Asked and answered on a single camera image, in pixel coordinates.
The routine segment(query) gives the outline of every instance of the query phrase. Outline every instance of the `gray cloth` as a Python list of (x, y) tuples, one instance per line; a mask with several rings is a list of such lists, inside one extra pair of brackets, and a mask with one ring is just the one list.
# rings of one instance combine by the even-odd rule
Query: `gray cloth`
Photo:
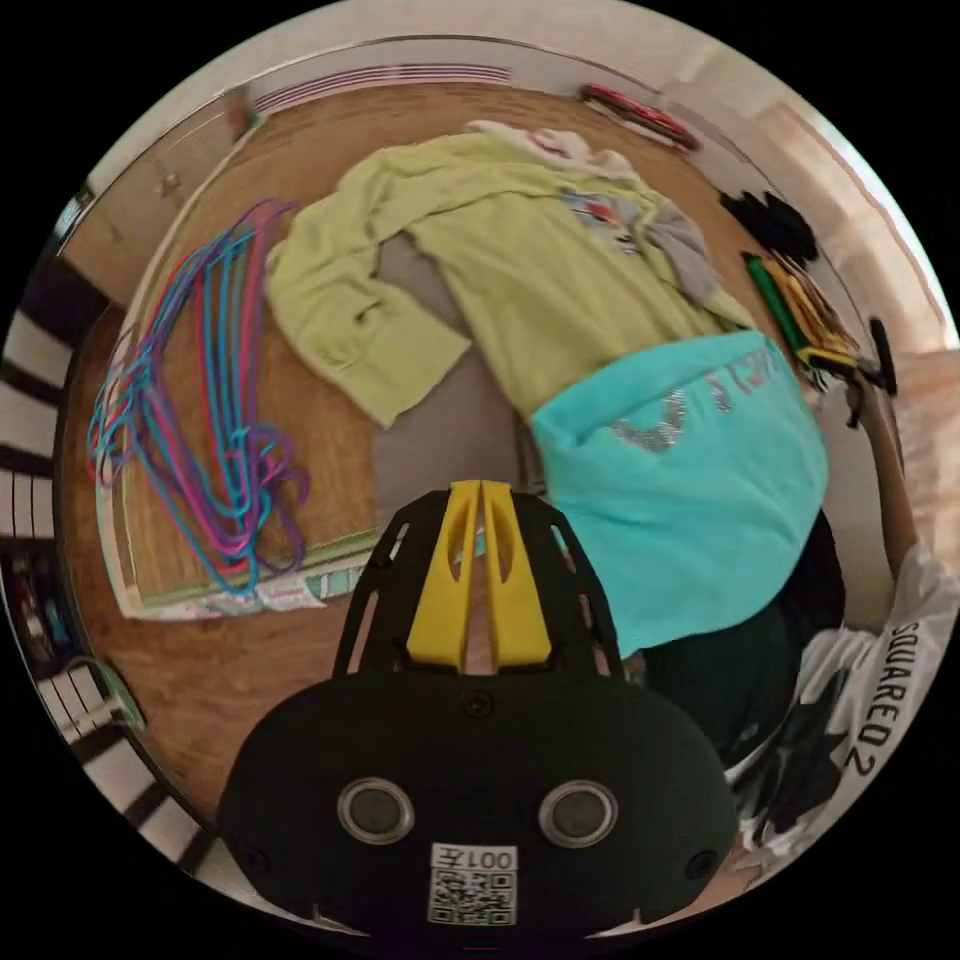
[[(403, 288), (425, 310), (471, 337), (459, 305), (432, 257), (409, 234), (380, 246), (376, 277)], [(518, 487), (517, 418), (479, 348), (472, 346), (424, 400), (389, 429), (375, 428), (377, 522), (455, 480), (498, 480)]]
[(700, 228), (674, 204), (664, 203), (646, 233), (670, 261), (677, 286), (697, 306), (706, 306), (719, 289), (720, 278), (710, 265)]

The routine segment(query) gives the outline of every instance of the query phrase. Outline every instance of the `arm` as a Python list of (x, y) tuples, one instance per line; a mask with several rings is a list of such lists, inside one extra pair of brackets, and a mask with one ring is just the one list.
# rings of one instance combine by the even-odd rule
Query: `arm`
[[(883, 525), (883, 545), (893, 579), (900, 576), (903, 558), (917, 542), (917, 528), (913, 510), (907, 499), (907, 489), (900, 469), (897, 445), (880, 409), (880, 401), (874, 388), (858, 374), (863, 388), (863, 411), (861, 423), (873, 450), (873, 462), (877, 470), (877, 486), (880, 490), (880, 519)], [(847, 390), (847, 399), (851, 391)]]

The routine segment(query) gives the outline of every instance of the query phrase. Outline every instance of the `black cloth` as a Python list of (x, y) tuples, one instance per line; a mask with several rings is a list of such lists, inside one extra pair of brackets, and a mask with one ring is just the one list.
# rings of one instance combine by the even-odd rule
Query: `black cloth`
[[(796, 568), (766, 607), (733, 627), (642, 651), (645, 683), (699, 725), (729, 769), (780, 725), (804, 648), (820, 631), (840, 626), (845, 600), (833, 532), (821, 511)], [(632, 659), (624, 663), (628, 671)]]
[(760, 200), (747, 191), (738, 198), (721, 192), (720, 203), (766, 250), (789, 257), (801, 267), (819, 256), (810, 225), (790, 204), (772, 193), (764, 193)]

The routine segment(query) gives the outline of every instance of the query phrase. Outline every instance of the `red object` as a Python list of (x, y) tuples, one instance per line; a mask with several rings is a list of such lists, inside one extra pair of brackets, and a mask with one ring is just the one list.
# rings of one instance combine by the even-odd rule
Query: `red object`
[(648, 107), (645, 103), (633, 100), (611, 87), (605, 87), (600, 83), (585, 83), (580, 87), (578, 95), (581, 100), (596, 100), (610, 107), (626, 120), (635, 120), (645, 127), (659, 130), (691, 150), (700, 147), (697, 138), (669, 114), (657, 110), (656, 107)]

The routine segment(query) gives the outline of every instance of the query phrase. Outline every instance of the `hand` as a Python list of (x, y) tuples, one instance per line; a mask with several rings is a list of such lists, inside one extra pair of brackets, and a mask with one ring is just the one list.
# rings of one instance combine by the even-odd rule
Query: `hand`
[(859, 370), (854, 374), (854, 380), (859, 385), (859, 389), (853, 383), (847, 384), (847, 406), (852, 413), (856, 404), (860, 403), (860, 422), (865, 430), (871, 430), (878, 423), (883, 423), (876, 389)]

